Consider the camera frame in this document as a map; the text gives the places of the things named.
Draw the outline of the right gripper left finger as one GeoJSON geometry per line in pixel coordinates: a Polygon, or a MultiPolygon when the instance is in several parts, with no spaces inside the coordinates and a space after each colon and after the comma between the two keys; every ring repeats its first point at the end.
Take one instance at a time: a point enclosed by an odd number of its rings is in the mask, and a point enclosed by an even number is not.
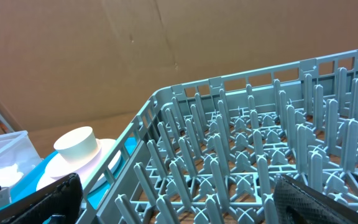
{"type": "Polygon", "coordinates": [[[0,223],[75,223],[82,199],[80,176],[71,173],[1,209],[0,223]]]}

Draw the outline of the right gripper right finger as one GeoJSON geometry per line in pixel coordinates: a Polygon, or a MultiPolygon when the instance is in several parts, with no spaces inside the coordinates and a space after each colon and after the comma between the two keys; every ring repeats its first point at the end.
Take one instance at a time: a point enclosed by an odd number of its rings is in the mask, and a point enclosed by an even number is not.
{"type": "Polygon", "coordinates": [[[277,177],[273,201],[279,224],[358,224],[356,211],[287,175],[277,177]]]}

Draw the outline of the white napkin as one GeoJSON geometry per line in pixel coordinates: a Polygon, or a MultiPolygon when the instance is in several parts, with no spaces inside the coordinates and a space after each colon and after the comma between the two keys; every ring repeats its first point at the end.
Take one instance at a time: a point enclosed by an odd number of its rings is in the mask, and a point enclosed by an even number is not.
{"type": "Polygon", "coordinates": [[[12,187],[21,180],[24,173],[18,171],[18,165],[3,167],[0,169],[0,186],[12,187]]]}

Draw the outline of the grey dishwasher rack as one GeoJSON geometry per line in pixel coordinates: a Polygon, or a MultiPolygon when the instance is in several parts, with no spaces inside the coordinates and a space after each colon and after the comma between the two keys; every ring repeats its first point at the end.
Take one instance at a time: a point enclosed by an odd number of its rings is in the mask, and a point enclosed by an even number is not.
{"type": "Polygon", "coordinates": [[[358,213],[358,50],[157,90],[78,223],[275,223],[281,175],[358,213]]]}

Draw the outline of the pink plate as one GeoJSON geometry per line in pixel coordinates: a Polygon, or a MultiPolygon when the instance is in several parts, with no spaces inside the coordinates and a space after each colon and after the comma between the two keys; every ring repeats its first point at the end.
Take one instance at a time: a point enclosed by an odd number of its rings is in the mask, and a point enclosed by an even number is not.
{"type": "Polygon", "coordinates": [[[97,139],[97,142],[100,146],[99,151],[92,159],[84,164],[80,164],[79,162],[71,164],[65,161],[59,153],[56,156],[53,156],[47,163],[45,172],[41,176],[36,186],[36,190],[40,190],[70,173],[77,173],[80,176],[82,187],[85,187],[85,181],[91,177],[91,173],[96,169],[96,166],[101,162],[104,156],[107,155],[116,140],[97,139]]]}

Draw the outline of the white paper cup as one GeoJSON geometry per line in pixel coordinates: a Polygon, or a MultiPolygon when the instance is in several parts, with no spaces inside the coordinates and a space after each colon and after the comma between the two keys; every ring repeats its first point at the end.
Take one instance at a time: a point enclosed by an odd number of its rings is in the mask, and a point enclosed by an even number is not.
{"type": "Polygon", "coordinates": [[[101,150],[101,143],[91,126],[82,126],[59,137],[53,148],[64,160],[74,163],[92,159],[101,150]]]}

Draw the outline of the clear plastic bin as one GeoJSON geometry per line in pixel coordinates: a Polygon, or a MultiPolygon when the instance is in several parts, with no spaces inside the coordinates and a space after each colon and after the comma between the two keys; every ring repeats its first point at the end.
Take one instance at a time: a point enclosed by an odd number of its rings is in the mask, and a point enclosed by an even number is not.
{"type": "Polygon", "coordinates": [[[27,131],[0,135],[0,169],[17,164],[18,171],[24,173],[23,179],[41,162],[27,131]]]}

